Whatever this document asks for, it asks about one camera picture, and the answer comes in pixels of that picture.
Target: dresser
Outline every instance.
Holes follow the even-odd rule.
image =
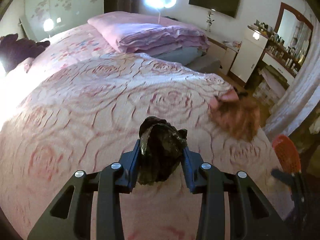
[[[220,71],[227,75],[239,49],[232,46],[230,43],[223,41],[227,40],[215,33],[204,31],[210,42],[210,47],[207,54],[214,56],[220,60]]]
[[[244,39],[230,71],[246,83],[263,53],[268,38],[247,28]]]

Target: metal screw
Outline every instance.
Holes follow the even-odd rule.
[[[121,167],[121,164],[120,163],[112,163],[111,165],[111,168],[114,169],[114,170],[117,170]]]
[[[211,168],[211,164],[210,163],[202,163],[201,164],[201,167],[205,170],[208,170]]]
[[[77,177],[77,178],[80,178],[80,177],[82,177],[84,175],[84,172],[83,171],[77,171],[76,173],[75,173],[75,176]]]
[[[239,171],[238,172],[238,176],[242,179],[246,178],[247,177],[247,174],[244,172],[244,171]]]

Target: wooden mirror frame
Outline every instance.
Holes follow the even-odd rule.
[[[309,22],[309,20],[304,15],[302,15],[295,8],[293,8],[292,6],[282,2],[281,5],[280,5],[280,11],[279,11],[279,15],[278,15],[278,19],[277,19],[277,22],[276,22],[276,26],[275,26],[274,32],[278,33],[278,31],[279,31],[279,27],[280,27],[280,24],[281,24],[281,20],[282,20],[282,16],[283,16],[284,10],[288,10],[289,12],[292,12],[296,16],[298,21],[304,22],[310,28],[311,34],[310,34],[310,38],[309,38],[309,46],[308,46],[308,49],[307,49],[307,52],[306,52],[306,55],[305,55],[305,56],[307,56],[307,54],[309,52],[309,49],[310,49],[310,45],[311,45],[311,38],[312,38],[312,34],[313,34],[313,25],[311,24],[311,22]]]

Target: hair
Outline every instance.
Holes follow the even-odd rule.
[[[259,106],[248,97],[239,101],[218,101],[217,109],[210,108],[211,119],[236,139],[252,141],[260,127]]]

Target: white cabinet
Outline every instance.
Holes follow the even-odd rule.
[[[221,46],[210,42],[210,47],[207,54],[214,56],[220,60],[220,71],[223,74],[227,75],[237,53],[227,46],[224,46],[224,48],[222,48]]]
[[[261,54],[267,44],[267,38],[259,35],[256,40],[253,36],[256,32],[246,29],[244,40],[239,53],[230,71],[238,76],[242,81],[247,82],[255,66],[257,65]]]
[[[223,74],[225,74],[225,75],[228,74],[232,63],[235,60],[236,55],[237,55],[237,53],[233,49],[227,48],[227,51],[226,51],[223,59],[221,60],[222,69],[220,69],[220,71]]]

